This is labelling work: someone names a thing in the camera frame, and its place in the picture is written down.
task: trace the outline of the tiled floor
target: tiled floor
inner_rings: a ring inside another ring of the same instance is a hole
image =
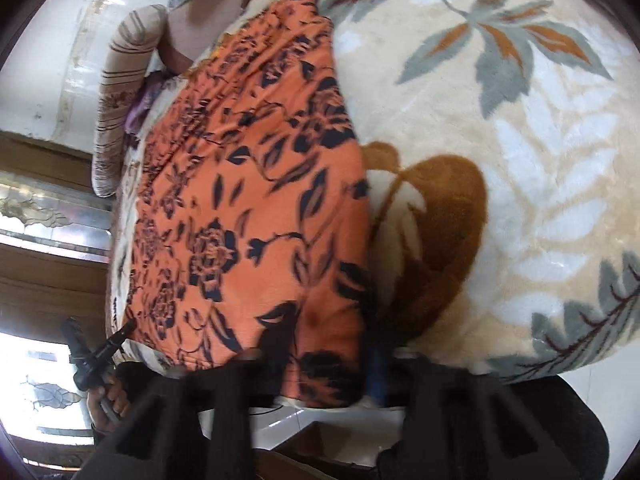
[[[564,378],[607,432],[610,457],[604,480],[612,480],[640,439],[640,341],[602,362],[564,374]],[[355,408],[328,412],[284,407],[252,417],[254,446],[272,449],[320,420],[353,432],[335,455],[336,460],[373,465],[377,453],[398,440],[403,415],[402,410]]]

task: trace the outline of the orange cloth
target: orange cloth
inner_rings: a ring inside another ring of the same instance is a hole
[[[126,311],[190,369],[259,345],[309,406],[363,386],[367,185],[331,34],[316,0],[275,2],[151,130]]]

